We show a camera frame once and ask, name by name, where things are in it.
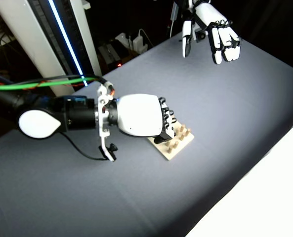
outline power strip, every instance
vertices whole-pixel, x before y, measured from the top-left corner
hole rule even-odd
[[[154,143],[154,138],[147,138],[156,148],[166,157],[166,159],[173,159],[182,149],[184,149],[195,136],[190,132],[190,129],[178,121],[173,124],[176,136],[168,142],[160,144]]]

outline light strip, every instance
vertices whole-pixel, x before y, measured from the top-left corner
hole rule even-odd
[[[60,29],[61,32],[62,32],[62,35],[63,35],[63,37],[64,37],[64,40],[65,40],[65,42],[66,42],[66,44],[67,44],[67,47],[68,47],[68,49],[69,49],[69,52],[71,53],[72,58],[73,58],[73,60],[74,60],[74,62],[75,62],[75,65],[76,65],[76,67],[77,67],[77,69],[78,69],[78,72],[79,72],[80,75],[82,75],[82,74],[83,74],[83,71],[82,71],[82,69],[81,69],[81,67],[80,67],[80,65],[79,65],[79,62],[78,62],[77,58],[76,58],[75,52],[74,52],[74,50],[73,50],[73,48],[72,48],[72,45],[71,45],[71,43],[70,43],[70,41],[69,41],[69,39],[68,39],[68,36],[67,36],[66,31],[65,31],[65,29],[64,29],[64,26],[63,26],[63,24],[62,24],[61,18],[60,18],[59,15],[58,15],[58,12],[57,12],[57,9],[56,9],[56,7],[55,7],[55,4],[54,4],[53,0],[48,0],[48,2],[49,2],[50,6],[51,6],[51,8],[52,8],[52,11],[53,11],[54,16],[55,16],[55,19],[56,19],[56,21],[57,21],[57,23],[58,23],[59,29]],[[86,80],[84,80],[83,82],[84,82],[85,86],[88,86]]]

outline robotic arm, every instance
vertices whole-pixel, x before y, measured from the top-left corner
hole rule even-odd
[[[0,78],[0,82],[11,82]],[[113,85],[103,80],[98,89],[97,104],[86,96],[49,97],[29,91],[0,91],[0,116],[12,120],[28,137],[44,139],[58,132],[98,128],[104,158],[115,161],[117,147],[106,146],[109,126],[117,125],[127,135],[155,137],[155,143],[174,138],[173,111],[165,98],[132,94],[113,98]]]
[[[205,37],[205,31],[208,33],[212,57],[216,64],[222,62],[222,57],[228,62],[239,58],[240,38],[231,28],[232,22],[218,12],[210,4],[210,0],[175,0],[175,2],[183,10],[185,18],[182,28],[184,58],[190,53],[191,39],[200,41]]]

